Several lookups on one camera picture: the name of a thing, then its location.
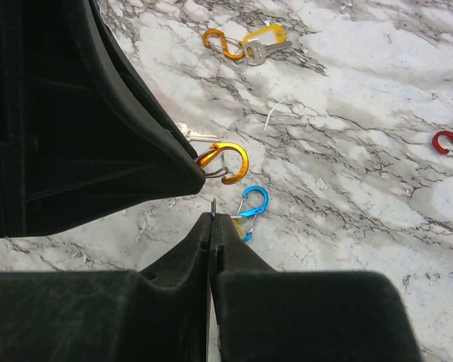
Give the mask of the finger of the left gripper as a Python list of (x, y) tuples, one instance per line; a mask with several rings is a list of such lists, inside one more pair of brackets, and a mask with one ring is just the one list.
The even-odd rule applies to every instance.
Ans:
[(198, 193), (196, 151), (94, 1), (0, 1), (0, 238)]

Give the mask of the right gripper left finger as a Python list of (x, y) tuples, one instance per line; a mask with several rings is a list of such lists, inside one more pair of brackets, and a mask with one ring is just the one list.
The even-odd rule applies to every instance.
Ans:
[(204, 361), (212, 215), (142, 271), (0, 272), (0, 361)]

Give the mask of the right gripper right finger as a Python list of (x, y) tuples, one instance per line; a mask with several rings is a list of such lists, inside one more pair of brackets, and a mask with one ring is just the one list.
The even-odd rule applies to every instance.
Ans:
[(210, 281), (224, 361), (419, 361), (393, 284), (372, 271), (276, 271), (213, 218)]

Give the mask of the yellow key tag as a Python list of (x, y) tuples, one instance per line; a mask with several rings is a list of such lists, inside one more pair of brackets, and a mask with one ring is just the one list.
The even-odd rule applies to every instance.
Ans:
[(248, 221), (248, 218), (245, 216), (241, 215), (232, 215), (231, 220), (233, 222), (233, 225), (235, 226), (236, 231), (239, 234), (240, 238), (245, 237), (245, 227), (244, 224)]
[(247, 34), (240, 44), (245, 45), (252, 40), (257, 40), (265, 45), (283, 42), (286, 40), (285, 29), (279, 24), (271, 24)]

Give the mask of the blue S carabiner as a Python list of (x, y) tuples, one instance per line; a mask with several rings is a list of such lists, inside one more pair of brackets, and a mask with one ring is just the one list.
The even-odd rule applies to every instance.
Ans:
[[(263, 197), (263, 203), (258, 207), (253, 207), (249, 210), (242, 211), (243, 204), (247, 201), (248, 196), (252, 192), (260, 194)], [(245, 236), (242, 236), (242, 240), (244, 242), (249, 241), (251, 239), (251, 237), (253, 236), (253, 231), (254, 231), (254, 227), (256, 226), (257, 220), (258, 220), (259, 216), (266, 211), (269, 200), (270, 200), (270, 198), (269, 198), (268, 192), (261, 186), (250, 186), (242, 193), (242, 201), (239, 205), (237, 214), (239, 216), (243, 216), (247, 219), (250, 219), (250, 218), (253, 219), (251, 228), (248, 230), (248, 232), (245, 234)]]

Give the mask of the orange S carabiner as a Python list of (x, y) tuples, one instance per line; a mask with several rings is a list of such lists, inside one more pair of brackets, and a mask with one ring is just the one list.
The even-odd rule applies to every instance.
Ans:
[(206, 179), (219, 179), (224, 185), (239, 183), (249, 169), (248, 153), (236, 143), (212, 143), (194, 162)]
[[(211, 39), (217, 38), (220, 44), (214, 44)], [(240, 61), (245, 59), (245, 52), (242, 48), (242, 43), (232, 38), (228, 38), (225, 33), (219, 29), (208, 29), (202, 35), (203, 45), (207, 48), (215, 48), (219, 50), (228, 60)], [(239, 50), (231, 52), (229, 49), (229, 42), (235, 44)]]

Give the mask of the red S carabiner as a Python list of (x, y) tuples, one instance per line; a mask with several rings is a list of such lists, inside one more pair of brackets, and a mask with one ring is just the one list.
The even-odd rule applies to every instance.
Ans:
[(440, 155), (453, 156), (453, 132), (441, 130), (431, 139), (431, 145)]

